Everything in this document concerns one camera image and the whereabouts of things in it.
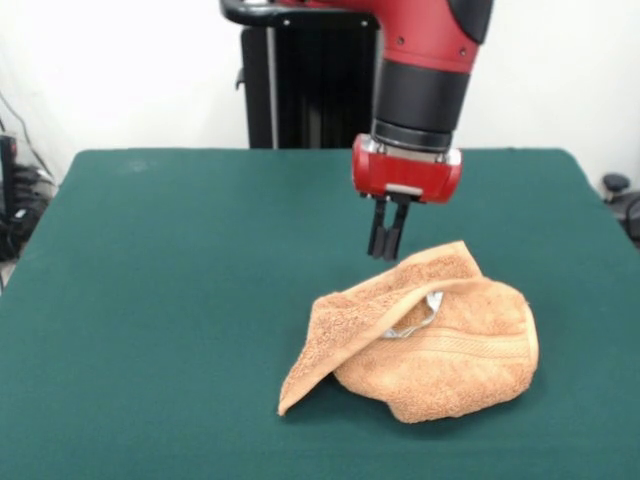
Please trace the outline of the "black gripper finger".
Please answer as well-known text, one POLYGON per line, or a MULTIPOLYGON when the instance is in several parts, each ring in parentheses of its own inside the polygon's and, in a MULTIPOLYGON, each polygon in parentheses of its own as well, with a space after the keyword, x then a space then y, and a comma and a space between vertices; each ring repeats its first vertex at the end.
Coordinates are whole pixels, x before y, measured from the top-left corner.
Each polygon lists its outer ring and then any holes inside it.
POLYGON ((401 237, 408 211, 409 202, 405 200, 398 200, 393 223, 388 228, 386 234, 384 250, 384 259, 386 261, 395 261, 397 259, 399 245, 401 243, 401 237))
POLYGON ((386 228, 384 226, 387 200, 385 197, 374 197, 375 206, 372 219, 367 253, 374 259, 383 256, 386 242, 386 228))

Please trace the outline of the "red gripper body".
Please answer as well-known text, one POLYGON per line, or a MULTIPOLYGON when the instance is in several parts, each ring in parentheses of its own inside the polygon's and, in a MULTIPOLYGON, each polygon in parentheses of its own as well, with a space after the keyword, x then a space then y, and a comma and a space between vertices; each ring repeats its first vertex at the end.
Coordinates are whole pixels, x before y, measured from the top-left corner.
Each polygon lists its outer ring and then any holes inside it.
POLYGON ((352 147, 351 170, 354 188, 361 194, 405 194, 419 203, 446 203, 460 181, 463 157, 458 149, 405 150, 359 134, 352 147))

